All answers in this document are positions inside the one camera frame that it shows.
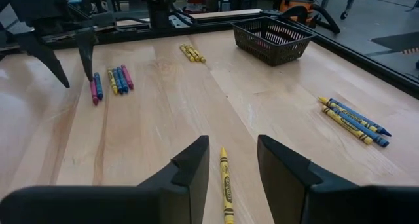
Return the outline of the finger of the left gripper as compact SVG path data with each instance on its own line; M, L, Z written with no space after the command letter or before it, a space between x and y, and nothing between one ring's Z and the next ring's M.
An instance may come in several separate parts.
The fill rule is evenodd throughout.
M66 88L70 87L60 61L54 51L46 46L41 38L33 33L21 33L16 36L16 40L21 49L38 58Z
M93 80L92 55L94 45L98 42L94 29L82 29L76 32L78 46L84 72L89 81Z

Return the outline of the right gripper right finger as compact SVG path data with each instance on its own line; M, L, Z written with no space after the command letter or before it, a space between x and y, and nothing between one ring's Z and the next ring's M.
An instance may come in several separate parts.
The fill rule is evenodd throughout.
M418 222L417 187L356 185L267 135L257 157L275 223Z

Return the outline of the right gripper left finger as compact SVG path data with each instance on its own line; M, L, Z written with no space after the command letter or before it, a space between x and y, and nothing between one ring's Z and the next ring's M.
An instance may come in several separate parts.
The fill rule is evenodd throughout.
M136 186L32 186L1 200L2 223L201 223L210 140L200 136Z

